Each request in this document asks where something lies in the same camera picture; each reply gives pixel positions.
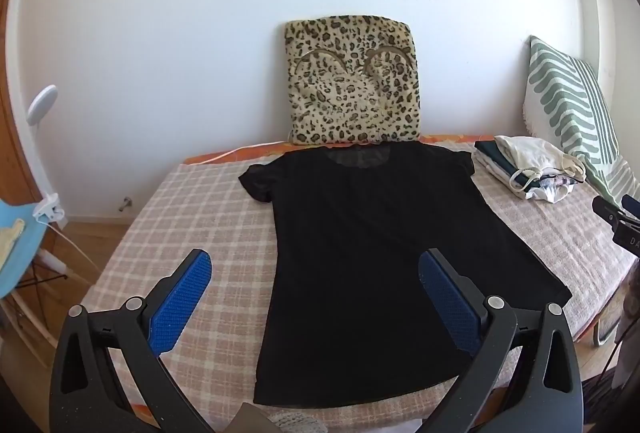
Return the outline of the black t-shirt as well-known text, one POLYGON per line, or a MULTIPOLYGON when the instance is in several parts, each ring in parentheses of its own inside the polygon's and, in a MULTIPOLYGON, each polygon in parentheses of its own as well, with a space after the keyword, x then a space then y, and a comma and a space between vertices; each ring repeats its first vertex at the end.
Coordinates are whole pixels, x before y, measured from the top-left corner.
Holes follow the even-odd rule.
POLYGON ((277 269, 257 362, 257 404, 329 408, 457 377, 459 349, 419 279, 437 249, 481 293, 520 309, 570 289, 491 210, 467 152, 419 142, 318 147, 241 175, 271 206, 277 269))

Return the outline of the white floral folded garment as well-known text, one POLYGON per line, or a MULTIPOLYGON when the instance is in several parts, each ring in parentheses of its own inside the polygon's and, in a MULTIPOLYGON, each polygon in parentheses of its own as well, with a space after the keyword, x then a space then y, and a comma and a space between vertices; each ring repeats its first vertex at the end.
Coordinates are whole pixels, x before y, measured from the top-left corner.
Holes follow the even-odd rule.
POLYGON ((570 174, 565 171, 524 170, 515 176, 521 186, 525 200, 536 200, 556 204, 573 193, 577 184, 585 182, 585 173, 570 174))

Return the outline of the dark green folded garment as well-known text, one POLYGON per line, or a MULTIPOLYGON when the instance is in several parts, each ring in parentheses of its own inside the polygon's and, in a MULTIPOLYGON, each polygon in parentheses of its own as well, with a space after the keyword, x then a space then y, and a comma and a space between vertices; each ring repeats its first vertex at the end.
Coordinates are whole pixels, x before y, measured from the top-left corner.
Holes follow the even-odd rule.
POLYGON ((518 172, 510 160, 503 155, 495 141, 476 141, 474 146, 481 154, 495 164, 500 172, 506 175, 506 182, 509 185, 522 187, 526 192, 540 186, 537 180, 531 180, 525 173, 518 172))

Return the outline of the cream folded garment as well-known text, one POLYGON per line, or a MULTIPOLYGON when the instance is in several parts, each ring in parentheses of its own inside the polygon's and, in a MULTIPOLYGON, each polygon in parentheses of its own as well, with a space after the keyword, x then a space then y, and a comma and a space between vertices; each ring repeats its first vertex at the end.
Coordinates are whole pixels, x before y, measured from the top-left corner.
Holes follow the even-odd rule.
POLYGON ((515 168, 509 176, 509 186, 517 192, 530 187, 583 183, 587 179, 582 160, 542 138, 498 135, 495 142, 502 156, 515 168))

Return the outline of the green striped white pillow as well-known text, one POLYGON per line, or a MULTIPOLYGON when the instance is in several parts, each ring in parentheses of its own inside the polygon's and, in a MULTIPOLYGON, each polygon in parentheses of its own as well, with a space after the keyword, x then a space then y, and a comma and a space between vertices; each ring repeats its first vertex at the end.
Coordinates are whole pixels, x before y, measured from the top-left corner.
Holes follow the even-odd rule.
POLYGON ((523 118, 530 135, 585 164, 599 195, 620 205, 639 197, 639 178, 620 152, 613 119, 592 67, 529 38, 523 118))

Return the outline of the light blue chair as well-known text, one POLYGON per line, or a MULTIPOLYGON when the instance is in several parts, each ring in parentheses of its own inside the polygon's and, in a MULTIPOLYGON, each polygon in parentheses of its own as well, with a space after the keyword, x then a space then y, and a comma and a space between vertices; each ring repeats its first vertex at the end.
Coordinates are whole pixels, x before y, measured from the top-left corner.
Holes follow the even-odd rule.
POLYGON ((56 349, 58 340, 49 329, 39 288, 67 275, 62 267, 46 263, 48 251, 41 244, 48 227, 32 216, 35 206, 1 201, 2 231, 9 231, 15 222, 24 224, 1 266, 1 309, 27 349, 45 365, 37 342, 43 340, 56 349))

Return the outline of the orange floral bed sheet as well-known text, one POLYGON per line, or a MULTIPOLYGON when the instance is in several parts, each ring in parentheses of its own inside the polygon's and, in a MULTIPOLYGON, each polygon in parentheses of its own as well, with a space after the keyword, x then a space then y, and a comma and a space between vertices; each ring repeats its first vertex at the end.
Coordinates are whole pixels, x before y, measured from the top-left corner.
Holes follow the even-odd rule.
MULTIPOLYGON (((490 141, 494 137, 492 135, 421 135, 419 141, 423 144, 439 144, 439 143, 475 143, 476 141, 490 141)), ((308 149, 309 146, 294 145, 289 142, 273 142, 255 145, 247 145, 239 148, 226 150, 225 152, 211 153, 196 157, 190 157, 183 161, 186 166, 204 166, 204 164, 225 164, 226 162, 238 162, 262 157, 270 157, 273 155, 281 155, 288 152, 297 152, 297 150, 308 149)))

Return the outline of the metal door stopper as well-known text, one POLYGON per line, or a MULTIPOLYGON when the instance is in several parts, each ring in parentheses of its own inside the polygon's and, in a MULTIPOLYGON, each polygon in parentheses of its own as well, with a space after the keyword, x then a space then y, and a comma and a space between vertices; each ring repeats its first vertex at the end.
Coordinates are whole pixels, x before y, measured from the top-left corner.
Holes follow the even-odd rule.
POLYGON ((129 211, 132 208, 132 199, 130 197, 125 197, 122 199, 122 203, 118 207, 118 211, 120 213, 129 211))

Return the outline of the wooden door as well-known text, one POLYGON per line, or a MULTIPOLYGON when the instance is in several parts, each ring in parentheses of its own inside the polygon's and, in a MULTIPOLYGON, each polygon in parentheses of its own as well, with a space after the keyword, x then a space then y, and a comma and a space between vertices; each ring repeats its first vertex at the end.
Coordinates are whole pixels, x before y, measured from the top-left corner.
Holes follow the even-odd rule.
POLYGON ((20 138, 17 134, 11 107, 9 83, 6 76, 6 21, 9 0, 1 0, 1 57, 0 57, 0 150, 1 199, 10 205, 32 204, 40 200, 40 190, 32 177, 20 138))

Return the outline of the leopard print cushion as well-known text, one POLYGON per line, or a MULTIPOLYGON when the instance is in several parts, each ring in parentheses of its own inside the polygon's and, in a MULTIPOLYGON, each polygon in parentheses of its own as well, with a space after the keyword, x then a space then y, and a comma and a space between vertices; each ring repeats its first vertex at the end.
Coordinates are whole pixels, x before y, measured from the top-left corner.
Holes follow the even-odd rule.
POLYGON ((284 50, 292 143, 419 138, 418 63, 405 23, 372 15, 292 20, 284 50))

